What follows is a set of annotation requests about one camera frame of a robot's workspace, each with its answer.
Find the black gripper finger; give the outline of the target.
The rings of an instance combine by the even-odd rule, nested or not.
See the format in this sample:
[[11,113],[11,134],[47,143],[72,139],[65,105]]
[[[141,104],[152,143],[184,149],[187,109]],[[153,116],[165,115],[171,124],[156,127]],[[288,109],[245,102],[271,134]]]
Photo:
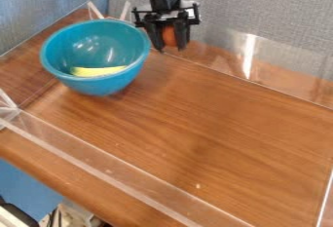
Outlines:
[[185,49],[188,43],[188,23],[187,19],[176,19],[173,21],[173,34],[175,34],[175,42],[176,48],[179,51]]
[[149,36],[152,45],[154,49],[160,52],[165,46],[164,40],[163,40],[161,28],[153,22],[149,22],[149,21],[144,23],[144,28]]

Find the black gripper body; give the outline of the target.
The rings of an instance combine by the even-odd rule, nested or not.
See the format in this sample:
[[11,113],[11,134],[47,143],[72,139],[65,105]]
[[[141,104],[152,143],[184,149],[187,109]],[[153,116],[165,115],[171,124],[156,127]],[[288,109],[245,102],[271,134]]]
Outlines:
[[197,2],[180,2],[179,6],[171,11],[153,11],[149,4],[133,7],[130,14],[133,15],[133,24],[136,27],[142,27],[145,22],[153,22],[156,24],[171,24],[176,19],[177,15],[184,15],[189,25],[200,23],[199,14],[200,4]]

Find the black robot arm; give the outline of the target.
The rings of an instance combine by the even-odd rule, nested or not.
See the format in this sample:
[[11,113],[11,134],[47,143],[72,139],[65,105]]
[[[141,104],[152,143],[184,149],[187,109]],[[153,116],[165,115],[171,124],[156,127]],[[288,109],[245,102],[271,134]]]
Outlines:
[[189,42],[191,26],[200,23],[199,3],[192,0],[149,0],[133,7],[133,24],[148,34],[157,51],[165,46],[184,50]]

